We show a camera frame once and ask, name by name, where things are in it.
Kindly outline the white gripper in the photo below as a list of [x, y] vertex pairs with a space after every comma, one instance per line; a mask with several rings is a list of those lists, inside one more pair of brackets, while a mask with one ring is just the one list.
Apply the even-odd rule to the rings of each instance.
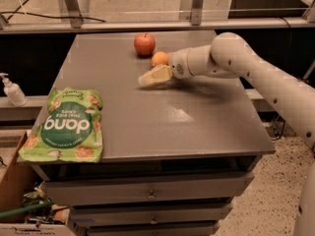
[[163, 83], [174, 76], [177, 79], [192, 78], [188, 67], [188, 54], [190, 49], [184, 48], [169, 54], [168, 65], [157, 65], [138, 79], [141, 86]]

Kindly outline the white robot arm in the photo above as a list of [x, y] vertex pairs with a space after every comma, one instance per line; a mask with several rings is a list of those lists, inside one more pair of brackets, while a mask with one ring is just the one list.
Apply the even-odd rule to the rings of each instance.
[[244, 78], [315, 149], [315, 88], [259, 57], [235, 33], [224, 32], [209, 45], [169, 53], [166, 65], [153, 67], [138, 83], [145, 87], [196, 76]]

